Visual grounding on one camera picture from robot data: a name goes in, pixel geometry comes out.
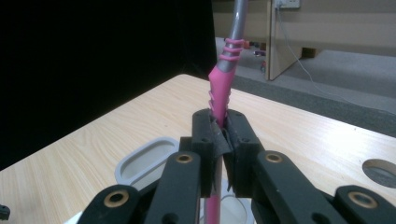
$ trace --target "gray floor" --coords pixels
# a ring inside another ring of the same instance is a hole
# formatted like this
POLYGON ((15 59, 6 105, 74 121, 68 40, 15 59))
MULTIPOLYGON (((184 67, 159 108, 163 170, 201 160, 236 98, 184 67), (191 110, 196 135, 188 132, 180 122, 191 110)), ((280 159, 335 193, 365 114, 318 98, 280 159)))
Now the gray floor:
MULTIPOLYGON (((223 38, 217 37, 216 43, 220 54, 223 38)), ((265 57, 254 56, 254 50, 257 48, 252 46, 242 51, 237 76, 396 114, 396 57, 322 50, 313 59, 301 59, 314 82, 298 63, 267 81, 260 69, 265 57)))

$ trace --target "light wood tabletop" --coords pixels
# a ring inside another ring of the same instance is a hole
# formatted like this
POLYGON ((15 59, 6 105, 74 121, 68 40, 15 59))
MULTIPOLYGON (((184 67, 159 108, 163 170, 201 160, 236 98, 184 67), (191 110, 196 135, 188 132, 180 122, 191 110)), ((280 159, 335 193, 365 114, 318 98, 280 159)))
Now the light wood tabletop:
MULTIPOLYGON (((118 162, 152 139, 191 136, 191 116, 208 108, 209 83, 180 75, 0 172, 4 223, 64 223, 116 184, 118 162)), ((396 189, 362 170, 370 159, 396 163, 396 139, 232 90, 229 108, 247 119, 268 150, 289 156, 331 195, 344 185, 373 190, 396 204, 396 189)))

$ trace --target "pink object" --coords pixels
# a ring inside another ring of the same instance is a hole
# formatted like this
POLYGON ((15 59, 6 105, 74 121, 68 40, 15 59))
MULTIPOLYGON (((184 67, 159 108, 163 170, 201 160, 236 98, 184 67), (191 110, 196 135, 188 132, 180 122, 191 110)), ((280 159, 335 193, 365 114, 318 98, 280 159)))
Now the pink object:
MULTIPOLYGON (((243 50, 244 40, 233 40, 227 38, 226 43, 232 44, 231 48, 224 46, 223 50, 231 53, 231 56, 220 54, 219 58, 227 62, 237 62, 239 53, 243 50)), ((227 113, 227 105, 230 101, 231 84, 235 76, 236 64, 228 72, 221 71, 217 66, 209 74, 210 81, 210 108, 212 116, 215 117, 220 128, 224 125, 227 113)), ((217 176, 221 176, 221 166, 216 170, 217 176)), ((220 195, 221 188, 213 191, 209 199, 205 201, 205 223, 219 224, 220 222, 220 195)))
POLYGON ((212 195, 206 199, 205 223, 220 223, 220 197, 212 195))
POLYGON ((209 74, 211 89, 209 93, 211 96, 210 107, 212 110, 212 116, 216 118, 220 128, 222 128, 224 124, 235 70, 236 67, 230 72, 224 73, 215 66, 209 74))

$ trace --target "cable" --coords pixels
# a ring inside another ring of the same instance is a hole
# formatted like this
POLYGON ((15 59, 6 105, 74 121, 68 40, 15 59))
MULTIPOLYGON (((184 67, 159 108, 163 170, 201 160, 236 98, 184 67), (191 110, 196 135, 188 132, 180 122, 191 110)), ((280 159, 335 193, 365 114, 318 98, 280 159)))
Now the cable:
POLYGON ((369 106, 364 106, 364 105, 358 105, 358 104, 356 104, 356 103, 353 103, 353 102, 349 101, 348 99, 344 98, 344 97, 341 96, 341 95, 337 95, 337 94, 334 94, 334 93, 331 93, 331 92, 328 92, 328 91, 324 91, 324 90, 322 90, 321 88, 319 88, 319 87, 316 85, 316 83, 315 83, 314 79, 312 78, 311 74, 305 69, 305 67, 304 67, 303 64, 301 63, 300 59, 297 57, 297 55, 294 53, 294 51, 293 51, 292 48, 290 47, 288 33, 286 32, 286 29, 285 29, 285 27, 283 26, 282 17, 281 17, 281 15, 280 15, 280 6, 281 6, 281 5, 282 5, 281 1, 277 2, 277 4, 276 4, 276 14, 277 14, 277 17, 278 17, 278 19, 279 19, 280 29, 282 30, 283 36, 285 36, 286 45, 288 46, 288 49, 290 50, 291 54, 292 54, 292 55, 294 56, 294 58, 297 60, 297 63, 301 66, 301 68, 302 68, 302 69, 306 72, 306 74, 309 76, 309 79, 311 80, 312 85, 313 85, 318 91, 321 91, 321 92, 323 92, 324 94, 327 94, 327 95, 330 95, 330 96, 338 97, 338 98, 342 99, 343 101, 345 101, 345 102, 347 102, 347 103, 350 103, 350 104, 352 104, 352 105, 357 105, 357 106, 361 106, 361 107, 369 108, 369 109, 376 109, 376 110, 383 111, 383 112, 386 112, 386 113, 390 113, 391 115, 396 116, 396 114, 394 114, 394 113, 392 113, 392 112, 390 112, 390 111, 388 111, 388 110, 377 109, 377 108, 373 108, 373 107, 369 107, 369 106))

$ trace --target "table surface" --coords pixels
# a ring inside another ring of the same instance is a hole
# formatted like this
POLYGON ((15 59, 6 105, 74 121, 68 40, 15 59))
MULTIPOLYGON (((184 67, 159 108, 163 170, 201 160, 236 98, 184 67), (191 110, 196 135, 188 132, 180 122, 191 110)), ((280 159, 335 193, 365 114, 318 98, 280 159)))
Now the table surface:
MULTIPOLYGON (((161 136, 191 136, 191 116, 208 108, 209 83, 180 75, 0 172, 4 223, 63 223, 116 184, 117 163, 161 136)), ((359 185, 396 204, 396 189, 365 175, 369 159, 396 163, 396 139, 232 90, 229 107, 247 119, 269 150, 289 156, 319 189, 359 185)))

